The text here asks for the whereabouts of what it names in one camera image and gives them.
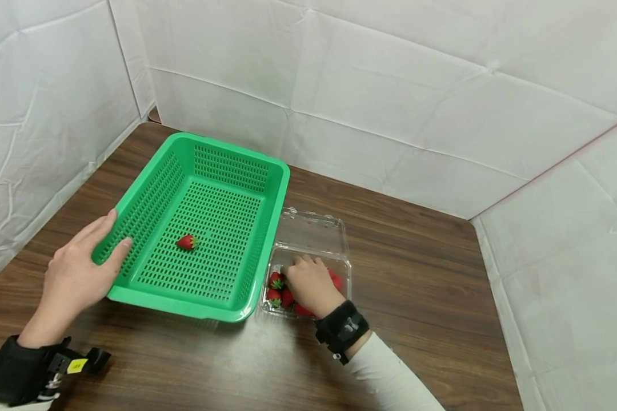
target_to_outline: yellow label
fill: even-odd
[[[85,363],[87,363],[86,358],[80,358],[79,360],[71,361],[71,364],[69,364],[69,368],[66,368],[66,373],[67,374],[79,373],[80,371],[82,371],[82,368],[85,366]]]

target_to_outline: black wrist brace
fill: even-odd
[[[318,328],[315,337],[320,343],[327,343],[334,358],[347,364],[346,350],[359,341],[370,329],[368,321],[356,310],[354,304],[347,300],[322,320],[316,320]]]
[[[35,401],[49,379],[48,367],[55,354],[69,346],[61,344],[26,349],[9,337],[0,348],[0,403],[18,406]]]

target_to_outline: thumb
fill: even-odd
[[[126,259],[128,252],[130,251],[130,246],[133,244],[132,238],[126,237],[119,241],[112,254],[108,257],[108,259],[103,263],[108,268],[114,271],[114,274],[117,275],[119,269],[121,269],[121,264],[123,264],[123,260]]]

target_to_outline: hand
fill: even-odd
[[[84,227],[66,246],[57,250],[48,263],[39,307],[18,338],[21,346],[39,348],[56,344],[66,328],[85,308],[104,298],[126,258],[132,240],[122,239],[101,265],[91,253],[110,232],[117,212]]]
[[[282,268],[297,303],[319,319],[331,314],[346,301],[331,281],[321,259],[296,255],[290,267]]]

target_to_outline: green plastic basket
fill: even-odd
[[[235,322],[256,307],[286,195],[280,160],[189,133],[170,135],[117,204],[96,247],[102,264],[124,237],[133,245],[111,300]],[[185,234],[195,250],[175,245]]]

